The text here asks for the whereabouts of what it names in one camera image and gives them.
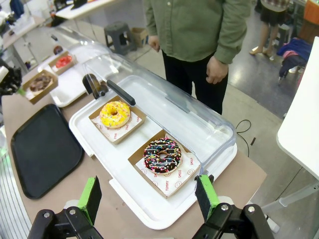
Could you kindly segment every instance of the chocolate donut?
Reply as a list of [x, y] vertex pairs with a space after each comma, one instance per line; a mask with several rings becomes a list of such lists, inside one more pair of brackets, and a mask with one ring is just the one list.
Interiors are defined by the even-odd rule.
[[39, 76], [32, 81], [30, 84], [30, 90], [33, 92], [44, 90], [52, 81], [52, 77], [50, 76]]
[[150, 143], [144, 150], [146, 168], [153, 173], [169, 173], [177, 169], [181, 162], [181, 151], [177, 143], [169, 138], [160, 138]]

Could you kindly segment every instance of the plaid shirt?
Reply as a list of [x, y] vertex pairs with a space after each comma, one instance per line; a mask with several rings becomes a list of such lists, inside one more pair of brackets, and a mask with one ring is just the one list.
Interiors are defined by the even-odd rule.
[[262, 2], [281, 9], [287, 9], [290, 0], [262, 0]]

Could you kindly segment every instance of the clothing pile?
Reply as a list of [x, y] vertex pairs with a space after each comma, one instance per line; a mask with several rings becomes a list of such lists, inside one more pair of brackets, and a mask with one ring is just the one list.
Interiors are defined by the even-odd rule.
[[288, 44], [281, 47], [277, 55], [283, 56], [284, 61], [279, 76], [286, 77], [288, 71], [295, 66], [305, 67], [309, 60], [311, 48], [312, 45], [299, 38], [293, 38]]

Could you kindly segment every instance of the yellow frosted donut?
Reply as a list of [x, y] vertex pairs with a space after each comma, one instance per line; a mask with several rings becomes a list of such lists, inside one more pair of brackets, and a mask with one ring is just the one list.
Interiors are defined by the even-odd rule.
[[129, 121], [130, 116], [130, 107], [121, 101], [107, 103], [100, 112], [102, 124], [107, 128], [122, 127]]

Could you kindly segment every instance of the green shirt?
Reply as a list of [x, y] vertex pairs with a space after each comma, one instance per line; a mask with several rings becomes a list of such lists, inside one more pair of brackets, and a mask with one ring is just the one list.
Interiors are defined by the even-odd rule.
[[149, 34], [161, 49], [182, 61], [210, 54], [230, 64], [241, 50], [249, 0], [144, 0]]

